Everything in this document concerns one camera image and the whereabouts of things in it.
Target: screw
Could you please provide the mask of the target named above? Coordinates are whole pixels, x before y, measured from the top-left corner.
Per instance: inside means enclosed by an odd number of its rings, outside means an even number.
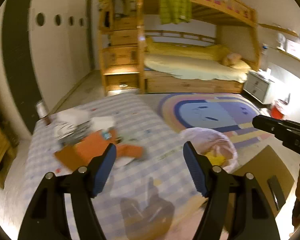
[[[213,166],[212,167],[212,170],[215,172],[215,173],[220,173],[222,171],[222,169],[219,167],[219,166]]]
[[[48,172],[46,175],[45,175],[45,178],[46,179],[51,179],[53,177],[53,173],[52,172]]]
[[[246,174],[246,177],[247,177],[248,179],[253,179],[253,178],[254,178],[253,174],[250,173],[250,172],[248,172],[248,173]]]
[[[87,171],[87,167],[86,166],[81,166],[79,169],[78,169],[79,173],[85,173]]]

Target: green jacket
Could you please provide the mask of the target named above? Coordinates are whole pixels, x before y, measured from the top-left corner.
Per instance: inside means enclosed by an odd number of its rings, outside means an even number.
[[[161,24],[190,22],[191,10],[190,0],[160,0]]]

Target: mattress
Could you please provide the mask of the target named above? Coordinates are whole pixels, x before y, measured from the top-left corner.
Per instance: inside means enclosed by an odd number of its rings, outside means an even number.
[[[145,150],[142,159],[113,168],[103,191],[91,200],[107,240],[155,239],[203,204],[183,158],[185,140],[136,95],[106,97],[76,109],[93,117],[113,116],[119,136]],[[34,129],[25,167],[25,207],[47,172],[71,173],[54,155],[61,146],[53,133],[56,115],[51,119],[48,126],[39,120]],[[69,194],[65,205],[71,239],[79,240]]]
[[[234,69],[214,60],[150,53],[145,54],[144,64],[146,68],[169,73],[180,79],[220,79],[240,83],[247,80],[250,70],[248,65],[246,69]]]

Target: wall shelf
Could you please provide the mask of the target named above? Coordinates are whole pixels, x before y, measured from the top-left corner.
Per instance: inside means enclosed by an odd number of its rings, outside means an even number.
[[[281,49],[277,49],[277,50],[278,50],[280,53],[282,53],[282,54],[284,54],[284,55],[287,55],[287,56],[289,56],[289,57],[292,57],[293,59],[298,60],[298,61],[300,62],[300,59],[299,59],[299,58],[297,58],[297,57],[295,57],[295,56],[289,54],[288,52],[285,52],[285,51],[283,51],[283,50],[281,50]]]
[[[259,25],[261,27],[264,27],[264,28],[267,28],[267,29],[276,30],[276,31],[279,31],[279,32],[282,32],[282,33],[292,35],[294,37],[299,37],[299,35],[297,33],[293,32],[293,31],[290,31],[288,29],[284,29],[284,28],[280,28],[280,27],[272,26],[272,25],[268,25],[268,24],[262,24],[262,23],[259,23]]]

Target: checkered mattress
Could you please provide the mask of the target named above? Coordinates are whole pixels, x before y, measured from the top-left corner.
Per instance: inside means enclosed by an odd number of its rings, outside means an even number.
[[[107,239],[155,238],[203,203],[183,158],[184,142],[136,95],[119,94],[77,108],[92,116],[114,116],[118,134],[133,136],[145,149],[142,159],[112,169],[103,192],[92,199]],[[26,205],[47,172],[70,173],[53,154],[61,149],[54,138],[55,125],[55,121],[49,126],[43,121],[36,124],[26,161]],[[70,196],[65,200],[71,237],[76,240]]]

